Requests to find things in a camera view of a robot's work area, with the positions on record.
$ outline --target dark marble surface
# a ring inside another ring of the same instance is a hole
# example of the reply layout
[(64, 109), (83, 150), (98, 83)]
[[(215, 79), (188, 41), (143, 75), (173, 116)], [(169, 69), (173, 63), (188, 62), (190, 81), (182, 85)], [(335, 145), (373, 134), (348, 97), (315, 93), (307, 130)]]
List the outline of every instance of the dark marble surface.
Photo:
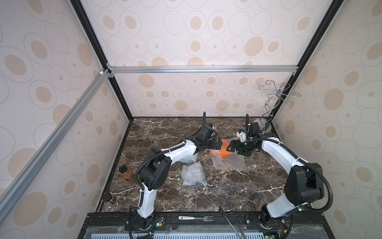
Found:
[[(127, 165), (134, 172), (147, 152), (154, 146), (168, 148), (193, 134), (200, 126), (201, 118), (138, 118), (128, 135), (125, 148), (118, 163)], [(244, 118), (207, 118), (218, 131), (218, 138), (233, 138), (244, 127)], [(182, 163), (170, 168), (165, 184), (158, 189), (155, 211), (217, 211), (219, 205), (228, 203), (235, 211), (250, 211), (251, 203), (256, 210), (272, 202), (283, 192), (287, 174), (272, 157), (264, 151), (253, 151), (245, 157), (247, 170), (222, 171), (213, 167), (208, 150), (199, 153), (198, 161), (206, 172), (206, 183), (197, 188), (183, 187), (180, 171)], [(104, 204), (101, 212), (128, 211), (137, 206), (139, 186), (134, 179), (126, 181), (116, 171), (110, 192), (117, 197), (116, 205)]]

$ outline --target metal tongs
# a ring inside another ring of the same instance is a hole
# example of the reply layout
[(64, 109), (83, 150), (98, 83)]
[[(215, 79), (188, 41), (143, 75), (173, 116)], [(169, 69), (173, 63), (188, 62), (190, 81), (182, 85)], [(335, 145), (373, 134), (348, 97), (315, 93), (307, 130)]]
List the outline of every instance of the metal tongs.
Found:
[(245, 236), (245, 234), (244, 234), (243, 229), (240, 227), (238, 220), (236, 219), (235, 215), (233, 214), (232, 206), (231, 206), (231, 208), (230, 208), (230, 213), (231, 213), (233, 219), (235, 220), (235, 223), (236, 223), (236, 225), (238, 226), (238, 228), (239, 228), (239, 230), (240, 230), (240, 232), (241, 232), (241, 235), (240, 235), (239, 232), (236, 230), (236, 228), (232, 225), (232, 223), (228, 220), (227, 215), (225, 214), (225, 212), (224, 212), (224, 210), (222, 209), (221, 206), (219, 206), (219, 212), (220, 212), (220, 214), (223, 216), (223, 218), (228, 222), (228, 225), (231, 227), (231, 229), (232, 229), (233, 232), (236, 234), (236, 236), (237, 236), (239, 239), (246, 239), (246, 236)]

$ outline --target vent grille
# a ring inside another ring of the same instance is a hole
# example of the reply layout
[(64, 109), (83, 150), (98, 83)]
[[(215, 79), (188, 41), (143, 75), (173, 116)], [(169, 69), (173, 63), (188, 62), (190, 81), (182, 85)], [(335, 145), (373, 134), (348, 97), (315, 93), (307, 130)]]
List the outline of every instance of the vent grille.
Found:
[[(245, 232), (247, 239), (264, 239), (262, 232)], [(92, 234), (91, 239), (129, 239), (129, 234)], [(239, 239), (235, 233), (154, 233), (154, 239)]]

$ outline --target fork handle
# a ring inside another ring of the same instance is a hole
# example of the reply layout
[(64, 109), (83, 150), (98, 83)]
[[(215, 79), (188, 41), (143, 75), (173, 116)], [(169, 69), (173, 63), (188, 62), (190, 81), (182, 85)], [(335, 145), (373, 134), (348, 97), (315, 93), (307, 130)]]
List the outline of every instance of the fork handle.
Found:
[(196, 218), (196, 217), (193, 217), (193, 216), (179, 216), (178, 217), (179, 220), (201, 220), (203, 218)]

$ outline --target wire jewelry stand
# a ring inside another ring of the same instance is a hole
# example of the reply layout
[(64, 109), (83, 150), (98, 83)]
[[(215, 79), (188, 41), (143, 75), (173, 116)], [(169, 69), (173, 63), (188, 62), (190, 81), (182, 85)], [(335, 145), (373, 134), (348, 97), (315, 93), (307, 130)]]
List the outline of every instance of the wire jewelry stand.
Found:
[[(272, 118), (273, 118), (273, 110), (274, 110), (274, 109), (275, 109), (275, 108), (276, 108), (282, 101), (284, 101), (285, 103), (287, 103), (287, 104), (290, 105), (290, 106), (295, 104), (293, 100), (289, 99), (289, 100), (286, 101), (286, 100), (284, 100), (284, 99), (282, 98), (282, 96), (286, 96), (286, 97), (287, 97), (287, 96), (290, 96), (290, 97), (300, 97), (300, 96), (301, 96), (301, 95), (300, 95), (299, 93), (297, 93), (297, 92), (293, 92), (292, 95), (284, 94), (283, 92), (284, 92), (286, 89), (289, 89), (290, 87), (291, 87), (290, 84), (288, 84), (288, 83), (282, 83), (282, 84), (280, 85), (280, 87), (277, 89), (275, 82), (272, 81), (272, 80), (267, 80), (267, 81), (265, 81), (265, 84), (259, 86), (259, 90), (262, 91), (262, 92), (265, 92), (266, 90), (269, 90), (269, 91), (272, 92), (272, 93), (269, 93), (269, 94), (268, 94), (268, 99), (267, 99), (267, 101), (265, 102), (265, 105), (264, 105), (264, 106), (265, 106), (265, 109), (267, 110), (267, 112), (265, 112), (265, 113), (260, 117), (260, 123), (261, 123), (261, 125), (260, 125), (260, 129), (261, 129), (262, 131), (265, 130), (265, 126), (266, 126), (266, 124), (272, 120)], [(269, 103), (270, 103), (270, 101), (274, 101), (274, 100), (277, 100), (277, 101), (276, 101), (276, 104), (275, 104), (273, 107), (271, 107), (271, 106), (269, 105)]]

